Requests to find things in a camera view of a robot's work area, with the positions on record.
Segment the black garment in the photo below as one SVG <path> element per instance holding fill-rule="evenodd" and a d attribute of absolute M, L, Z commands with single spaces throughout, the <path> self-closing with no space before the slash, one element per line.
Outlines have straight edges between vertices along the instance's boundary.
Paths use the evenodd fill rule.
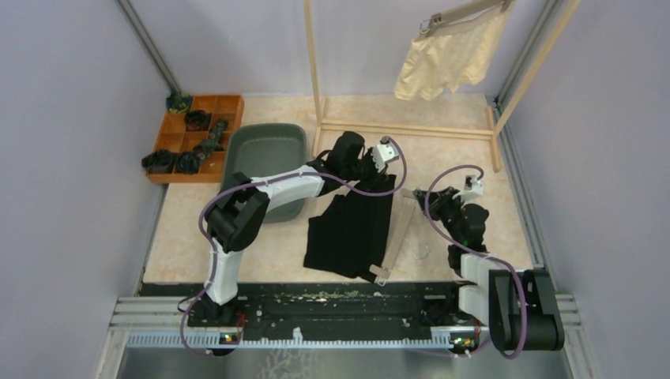
<path fill-rule="evenodd" d="M 393 197 L 336 195 L 327 209 L 309 219 L 303 267 L 373 283 L 372 265 L 386 253 Z"/>

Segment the beige cotton underwear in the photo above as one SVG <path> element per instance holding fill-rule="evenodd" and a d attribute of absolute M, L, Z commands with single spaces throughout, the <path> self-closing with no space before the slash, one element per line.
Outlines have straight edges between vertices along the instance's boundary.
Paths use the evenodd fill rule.
<path fill-rule="evenodd" d="M 426 101 L 463 84 L 479 84 L 486 76 L 514 6 L 481 24 L 440 28 L 422 40 L 412 40 L 397 76 L 394 95 Z"/>

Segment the beige clip hanger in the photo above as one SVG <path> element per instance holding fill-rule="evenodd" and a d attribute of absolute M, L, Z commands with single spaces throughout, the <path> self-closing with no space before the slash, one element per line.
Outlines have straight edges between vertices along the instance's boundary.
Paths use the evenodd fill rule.
<path fill-rule="evenodd" d="M 514 0 L 478 0 L 434 13 L 420 23 L 420 31 L 414 40 L 426 39 L 440 28 L 481 24 L 497 17 L 499 13 L 505 13 L 514 4 Z"/>

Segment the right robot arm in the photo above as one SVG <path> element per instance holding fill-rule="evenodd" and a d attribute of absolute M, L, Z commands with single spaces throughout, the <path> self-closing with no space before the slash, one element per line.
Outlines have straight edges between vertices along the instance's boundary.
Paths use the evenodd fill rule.
<path fill-rule="evenodd" d="M 453 187 L 436 193 L 416 189 L 412 195 L 450 237 L 449 265 L 466 282 L 445 304 L 448 321 L 466 325 L 475 317 L 502 353 L 562 350 L 565 332 L 551 277 L 542 268 L 512 272 L 488 252 L 484 233 L 490 212 L 464 202 Z"/>

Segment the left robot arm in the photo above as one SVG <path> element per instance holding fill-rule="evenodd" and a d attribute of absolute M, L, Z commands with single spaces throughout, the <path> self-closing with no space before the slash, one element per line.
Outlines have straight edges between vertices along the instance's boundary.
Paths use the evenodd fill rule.
<path fill-rule="evenodd" d="M 398 184 L 382 192 L 361 189 L 386 178 L 391 163 L 408 164 L 400 145 L 384 136 L 369 148 L 364 138 L 342 133 L 331 149 L 281 174 L 248 177 L 235 172 L 222 190 L 201 210 L 198 228 L 210 244 L 210 274 L 199 298 L 207 298 L 205 315 L 215 325 L 230 325 L 237 315 L 232 301 L 238 294 L 238 276 L 244 250 L 257 238 L 267 212 L 294 201 L 317 198 L 345 187 L 365 197 L 387 197 L 402 189 Z"/>

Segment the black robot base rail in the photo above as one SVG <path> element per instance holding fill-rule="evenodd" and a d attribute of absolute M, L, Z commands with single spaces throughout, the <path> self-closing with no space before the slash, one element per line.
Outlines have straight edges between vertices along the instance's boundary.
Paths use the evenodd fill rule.
<path fill-rule="evenodd" d="M 481 327 L 459 310 L 458 282 L 241 283 L 218 306 L 196 302 L 190 327 L 232 327 L 246 341 L 287 340 L 299 329 L 307 341 L 429 340 L 434 330 L 472 335 Z"/>

